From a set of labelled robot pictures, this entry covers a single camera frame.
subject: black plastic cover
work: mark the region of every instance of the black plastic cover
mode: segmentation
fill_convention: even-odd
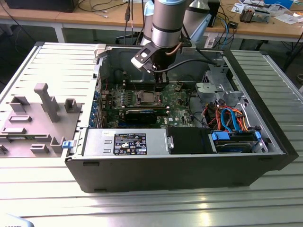
[[[207,129],[198,127],[168,127],[168,136],[172,137],[174,148],[172,155],[211,154],[213,152]]]

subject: side panel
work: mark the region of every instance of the side panel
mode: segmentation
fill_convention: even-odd
[[[287,154],[285,156],[285,159],[283,162],[277,166],[276,170],[281,170],[285,166],[287,166],[289,163],[294,161],[298,154],[296,153],[295,149],[293,148],[292,144],[290,143],[289,139],[286,137],[285,133],[282,131],[280,125],[275,120],[274,116],[268,109],[267,105],[264,103],[260,92],[258,92],[252,82],[250,81],[249,77],[245,73],[242,66],[238,63],[239,59],[236,59],[234,54],[230,51],[224,51],[224,55],[227,58],[227,64],[229,65],[231,71],[233,72],[234,76],[239,80],[239,85],[242,88],[244,94],[246,94],[246,97],[252,101],[252,105],[255,106],[257,112],[259,113],[261,119],[264,121],[266,126],[268,127],[269,131],[273,135],[275,141],[277,142],[280,149]],[[267,61],[262,61],[263,57],[261,54],[259,54],[259,57],[248,57],[247,61],[253,61],[253,60],[260,60],[264,65],[268,65]],[[280,93],[273,93],[273,96],[278,96]]]
[[[249,186],[283,160],[266,157],[194,157],[68,160],[85,192],[128,192]]]

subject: floor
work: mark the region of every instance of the floor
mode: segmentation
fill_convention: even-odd
[[[55,32],[50,27],[24,26],[24,29],[26,29],[26,31],[28,31],[28,33],[37,41],[57,42]],[[22,29],[20,29],[20,27],[16,27],[13,33],[14,35],[11,37],[0,35],[0,91],[2,91],[5,84],[9,82],[10,78],[14,75],[14,72],[18,69],[19,65],[34,45],[34,42]],[[98,40],[93,41],[91,30],[67,28],[64,29],[64,33],[67,42],[69,43],[115,44],[115,38],[123,35],[123,32],[120,31],[98,30]],[[240,44],[241,39],[235,39],[232,43],[232,48],[238,48]],[[256,45],[256,40],[245,40],[241,48],[243,50],[252,50]],[[260,50],[266,51],[278,66],[284,64],[287,57],[286,53],[289,51],[281,42],[274,41],[263,44]],[[297,81],[296,77],[303,72],[302,62],[303,55],[298,56],[286,72],[287,76],[298,88],[301,87],[301,84]]]

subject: metal table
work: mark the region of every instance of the metal table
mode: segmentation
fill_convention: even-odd
[[[91,44],[35,46],[0,96],[0,124],[10,110],[7,102],[11,95],[22,95],[39,81],[47,81],[49,93],[60,94],[56,95],[59,101],[62,96],[83,103],[82,116],[89,113],[85,96],[94,68],[93,49]],[[57,79],[53,91],[50,77]],[[36,227],[88,223],[115,227],[301,227],[303,141],[298,139],[297,144],[298,159],[282,171],[267,173],[250,187],[181,191],[89,194],[81,191],[60,157],[0,158],[0,208]]]

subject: wooden desk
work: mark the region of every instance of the wooden desk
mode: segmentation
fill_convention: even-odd
[[[106,2],[107,0],[91,0],[91,3],[97,4]],[[265,23],[242,23],[239,19],[239,14],[230,12],[232,5],[237,0],[222,0],[223,8],[230,20],[239,23],[236,38],[258,39],[258,40],[275,40],[275,41],[289,41],[296,42],[303,31],[301,24],[288,25],[275,18],[270,18],[268,24]],[[108,8],[117,4],[121,4],[120,0],[96,7],[97,9]],[[96,30],[124,30],[125,9],[127,4],[108,9],[108,18],[104,18],[93,12],[86,12],[80,8],[76,8],[73,13],[62,13],[54,11],[42,10],[26,10],[26,9],[9,9],[4,3],[7,11],[22,25],[32,26],[50,26],[56,31],[58,41],[65,42],[62,32],[63,28],[84,28]],[[81,5],[84,9],[90,10],[89,1]],[[292,10],[303,10],[302,6],[294,5]],[[7,13],[0,7],[0,23],[15,24]],[[143,26],[142,7],[140,3],[134,3],[134,31],[140,31]],[[131,30],[131,22],[128,23],[127,30]],[[214,27],[207,28],[205,35],[214,38],[221,36],[224,32],[224,27],[219,20],[216,20]]]
[[[108,0],[91,0],[92,5],[102,2],[107,2]],[[122,2],[119,0],[114,0],[109,4],[97,6],[96,9],[105,9],[111,6],[119,5]],[[89,1],[85,1],[81,4],[83,9],[91,10]],[[107,13],[99,13],[102,15],[107,15],[108,18],[104,18],[93,12],[86,12],[80,8],[76,8],[73,13],[59,13],[56,17],[56,21],[60,23],[75,23],[75,24],[90,24],[90,25],[106,25],[106,26],[125,26],[125,11],[127,4],[118,6],[112,9],[108,9]],[[134,3],[134,27],[142,28],[143,18],[142,18],[142,7],[141,3]]]
[[[277,20],[273,17],[269,19],[269,23],[243,23],[240,22],[240,15],[238,13],[231,12],[232,6],[234,3],[238,2],[237,0],[223,0],[223,9],[225,14],[229,17],[231,21],[238,23],[237,33],[235,37],[239,37],[239,35],[249,35],[249,36],[269,36],[271,40],[273,37],[279,38],[299,38],[303,28],[302,24],[295,23],[292,25],[288,25],[280,20]],[[291,10],[303,10],[303,6],[292,6]],[[222,27],[220,20],[216,20],[213,28],[207,28],[207,32],[224,32],[224,28]]]

